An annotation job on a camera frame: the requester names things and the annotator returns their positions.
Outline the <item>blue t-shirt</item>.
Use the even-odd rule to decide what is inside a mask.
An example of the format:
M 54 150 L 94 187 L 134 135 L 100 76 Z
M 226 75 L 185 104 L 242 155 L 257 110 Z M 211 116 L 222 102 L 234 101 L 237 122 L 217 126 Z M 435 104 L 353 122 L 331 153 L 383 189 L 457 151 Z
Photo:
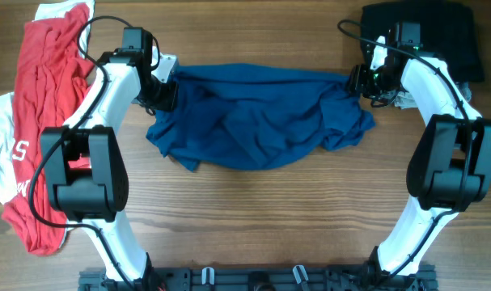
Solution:
M 190 171 L 283 167 L 317 147 L 355 146 L 375 126 L 340 74 L 226 64 L 181 66 L 174 79 L 176 109 L 158 113 L 146 139 Z

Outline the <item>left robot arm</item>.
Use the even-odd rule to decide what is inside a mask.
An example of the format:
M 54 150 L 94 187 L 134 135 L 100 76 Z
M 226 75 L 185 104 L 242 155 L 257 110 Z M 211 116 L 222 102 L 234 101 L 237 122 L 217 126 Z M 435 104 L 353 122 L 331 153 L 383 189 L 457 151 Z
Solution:
M 142 27 L 126 27 L 122 46 L 95 63 L 95 82 L 78 110 L 61 127 L 40 137 L 43 175 L 51 207 L 66 215 L 52 222 L 30 207 L 47 226 L 82 229 L 94 243 L 105 269 L 79 284 L 81 290 L 158 290 L 159 275 L 135 238 L 125 206 L 129 179 L 116 140 L 132 103 L 154 115 L 176 107 L 178 85 L 171 79 L 174 55 L 163 55 Z

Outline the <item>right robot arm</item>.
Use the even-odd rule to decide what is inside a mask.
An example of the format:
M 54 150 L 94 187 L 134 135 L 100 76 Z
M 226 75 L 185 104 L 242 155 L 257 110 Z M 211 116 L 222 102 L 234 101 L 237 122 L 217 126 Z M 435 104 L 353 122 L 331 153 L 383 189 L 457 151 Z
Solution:
M 447 63 L 423 49 L 419 23 L 395 23 L 387 36 L 368 43 L 370 63 L 353 68 L 348 90 L 372 103 L 405 91 L 425 122 L 408 165 L 407 204 L 363 267 L 362 283 L 378 287 L 416 274 L 446 224 L 485 197 L 491 183 L 491 120 L 462 96 Z

